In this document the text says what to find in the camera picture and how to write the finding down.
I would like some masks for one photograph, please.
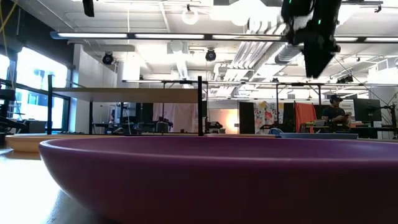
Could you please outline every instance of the ceiling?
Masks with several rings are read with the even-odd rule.
[[[55,30],[62,32],[173,32],[173,33],[219,33],[242,34],[247,32],[246,26],[235,25],[236,18],[250,15],[252,18],[264,20],[270,14],[276,18],[280,11],[277,7],[266,7],[259,0],[245,1],[243,6],[214,6],[213,0],[201,1],[129,1],[113,0],[105,3],[100,0],[95,3],[95,17],[84,15],[82,3],[79,0],[30,0],[19,1],[18,4],[45,22]],[[352,9],[342,6],[340,16],[344,21],[336,30],[338,35],[398,35],[398,8],[393,7],[395,2],[386,0],[388,5],[382,11],[375,13],[375,6],[363,6]],[[191,9],[198,11],[198,22],[188,25],[182,21],[182,12],[190,4]],[[148,40],[96,40],[82,42],[85,51],[98,60],[104,55],[101,49],[106,45],[133,45],[135,52],[142,59],[141,73],[154,77],[155,74],[171,74],[177,70],[175,60],[167,54],[167,41]],[[190,41],[190,49],[186,57],[189,70],[213,71],[217,63],[230,63],[234,60],[241,43],[239,42],[205,42]],[[214,62],[205,60],[206,50],[212,48],[217,53]],[[118,60],[124,60],[125,52],[115,52]],[[380,60],[384,55],[398,55],[398,45],[394,44],[342,44],[341,53],[336,56],[346,68],[355,67],[366,60]],[[281,70],[283,76],[280,82],[297,82],[305,78],[305,67],[302,57],[295,57],[291,66]],[[355,70],[359,78],[366,78],[367,67]],[[345,69],[333,59],[325,69],[321,79],[328,80]]]

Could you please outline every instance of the person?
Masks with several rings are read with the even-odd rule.
[[[345,111],[340,108],[340,103],[342,101],[343,99],[338,95],[330,96],[330,106],[322,111],[322,119],[325,120],[329,125],[349,125],[351,120],[350,115],[346,114]]]

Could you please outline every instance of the bowl rim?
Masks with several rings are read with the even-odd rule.
[[[164,137],[152,137],[152,136],[139,136],[139,138],[170,138],[170,136]],[[196,138],[193,136],[187,136],[183,138]],[[185,165],[199,165],[199,166],[264,166],[273,168],[334,168],[334,169],[360,169],[365,168],[382,168],[382,167],[396,167],[398,168],[398,157],[392,158],[293,158],[293,157],[226,157],[226,156],[187,156],[187,155],[168,155],[168,154],[151,154],[151,153],[137,153],[137,152],[115,152],[115,151],[95,151],[87,149],[77,149],[70,147],[55,146],[51,144],[57,141],[89,141],[85,139],[51,139],[42,141],[39,144],[40,155],[45,154],[46,151],[54,151],[58,149],[59,152],[67,153],[70,155],[89,155],[92,157],[103,157],[108,156],[109,159],[116,160],[135,160],[135,161],[147,161],[153,163],[174,163],[174,164],[185,164]],[[287,139],[272,139],[270,141],[283,141]],[[383,145],[396,145],[394,142],[366,142],[358,140],[330,140],[330,139],[288,139],[294,141],[344,141],[344,142],[365,142],[366,144],[383,144]]]

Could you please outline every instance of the purple bowl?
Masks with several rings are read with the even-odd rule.
[[[398,144],[131,137],[40,143],[52,177],[123,223],[397,223]]]

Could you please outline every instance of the monitor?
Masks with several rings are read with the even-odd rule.
[[[379,100],[354,99],[354,111],[356,121],[381,121]]]

